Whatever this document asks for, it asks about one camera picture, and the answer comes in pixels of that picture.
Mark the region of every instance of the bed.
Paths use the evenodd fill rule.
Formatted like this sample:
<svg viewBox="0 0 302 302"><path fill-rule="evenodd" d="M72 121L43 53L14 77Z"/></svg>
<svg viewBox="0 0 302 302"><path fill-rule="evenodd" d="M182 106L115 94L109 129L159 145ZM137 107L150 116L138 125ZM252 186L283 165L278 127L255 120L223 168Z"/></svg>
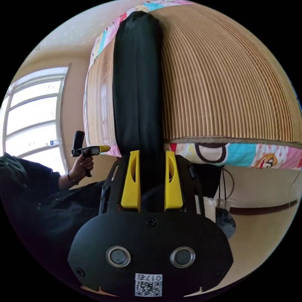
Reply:
<svg viewBox="0 0 302 302"><path fill-rule="evenodd" d="M165 149L194 163L301 170L302 109L276 58L246 28L190 1L146 1L96 39L85 82L87 145L115 139L112 76L115 34L135 10L159 19Z"/></svg>

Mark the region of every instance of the window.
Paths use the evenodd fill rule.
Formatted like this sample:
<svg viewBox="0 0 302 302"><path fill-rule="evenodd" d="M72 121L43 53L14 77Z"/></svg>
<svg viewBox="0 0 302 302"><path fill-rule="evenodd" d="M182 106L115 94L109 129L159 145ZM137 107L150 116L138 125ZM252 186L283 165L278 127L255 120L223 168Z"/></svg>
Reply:
<svg viewBox="0 0 302 302"><path fill-rule="evenodd" d="M0 109L4 152L66 173L60 129L64 68L40 70L13 83Z"/></svg>

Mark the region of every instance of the person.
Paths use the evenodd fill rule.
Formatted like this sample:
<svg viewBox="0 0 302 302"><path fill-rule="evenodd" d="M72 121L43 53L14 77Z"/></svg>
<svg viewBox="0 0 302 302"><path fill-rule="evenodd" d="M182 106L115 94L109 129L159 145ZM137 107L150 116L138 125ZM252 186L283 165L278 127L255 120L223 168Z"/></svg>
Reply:
<svg viewBox="0 0 302 302"><path fill-rule="evenodd" d="M66 175L4 153L0 157L0 198L15 232L51 274L72 287L80 284L67 257L73 238L98 215L104 181L70 190L93 169L80 156Z"/></svg>

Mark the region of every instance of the ceiling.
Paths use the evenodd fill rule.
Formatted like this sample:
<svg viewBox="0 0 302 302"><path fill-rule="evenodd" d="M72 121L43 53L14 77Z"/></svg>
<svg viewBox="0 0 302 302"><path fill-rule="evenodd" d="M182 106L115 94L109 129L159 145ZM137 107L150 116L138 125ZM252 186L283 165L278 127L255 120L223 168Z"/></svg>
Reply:
<svg viewBox="0 0 302 302"><path fill-rule="evenodd" d="M144 0L116 0L88 9L69 19L46 36L24 61L36 61L47 54L58 52L88 53L94 41L111 22L128 9Z"/></svg>

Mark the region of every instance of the window frame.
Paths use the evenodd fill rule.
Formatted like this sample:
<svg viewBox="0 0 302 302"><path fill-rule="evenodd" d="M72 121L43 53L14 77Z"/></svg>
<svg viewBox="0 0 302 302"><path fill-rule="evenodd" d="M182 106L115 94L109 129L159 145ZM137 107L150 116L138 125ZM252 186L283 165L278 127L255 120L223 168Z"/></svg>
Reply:
<svg viewBox="0 0 302 302"><path fill-rule="evenodd" d="M18 155L19 158L23 158L32 154L39 153L41 151L46 151L49 149L54 149L54 148L59 148L61 158L62 158L62 163L64 166L65 172L69 170L68 164L66 162L66 154L63 148L64 145L64 138L63 138L63 133L62 133L62 119L61 119L61 111L62 111L62 105L63 105L63 93L64 93L64 87L65 87L65 81L66 77L68 74L68 71L70 69L70 65L67 67L58 67L58 68L50 68L50 69L44 69L44 70L39 70L36 72L33 72L27 76L24 76L23 78L15 81L13 84L10 85L8 92L6 93L4 99L7 97L8 103L7 107L5 109L4 113L4 124L3 124L3 138L2 138L2 147L3 147L3 153L6 152L6 140L14 135L17 135L23 131L29 130L31 128L43 126L43 125L48 125L48 124L56 124L56 133L57 133L57 139L60 141L60 144L58 145L53 145L53 146L44 146L41 148L34 149L32 151L23 153ZM51 93L51 94L46 94L46 95L40 95L34 98L27 99L25 101L22 101L14 106L11 107L11 102L13 99L13 96L15 93L17 93L20 90L23 90L27 87L45 83L45 82L52 82L52 81L61 81L59 92L58 93ZM24 104L27 104L29 102L39 100L42 98L50 98L50 97L57 97L57 103L56 103L56 119L54 120L49 120L37 124L33 124L24 128L21 128L17 131L14 131L10 134L7 134L7 121L8 121L8 114L11 110L20 107Z"/></svg>

